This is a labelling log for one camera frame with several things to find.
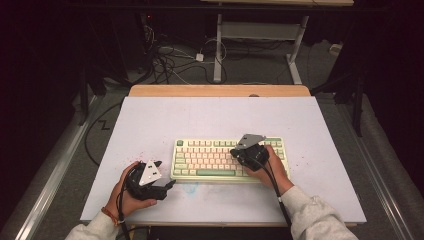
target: white triangular marker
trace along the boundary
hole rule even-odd
[[[153,161],[148,161],[146,167],[144,168],[143,175],[141,175],[140,182],[138,183],[140,186],[146,185],[148,183],[154,182],[162,177],[159,169],[156,167]]]

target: space bar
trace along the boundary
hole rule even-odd
[[[234,176],[234,170],[197,170],[197,176]]]

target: white board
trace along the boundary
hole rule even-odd
[[[314,97],[127,97],[81,220],[106,204],[122,170],[160,160],[169,176],[181,138],[240,139],[245,133],[282,137],[292,181],[319,195],[348,223],[366,221]],[[261,184],[176,183],[168,197],[127,223],[148,225],[281,225],[275,193]]]

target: mechanical keyboard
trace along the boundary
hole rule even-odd
[[[178,139],[174,144],[171,178],[191,182],[259,182],[247,175],[242,165],[230,154],[239,140],[234,139]],[[280,157],[290,178],[282,138],[266,138],[260,145],[271,145]]]

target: sleeve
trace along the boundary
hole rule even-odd
[[[99,212],[87,226],[74,227],[65,240],[115,240],[118,230],[109,216]]]
[[[307,196],[294,186],[282,196],[292,220],[294,240],[358,239],[342,221],[338,212],[321,198]]]

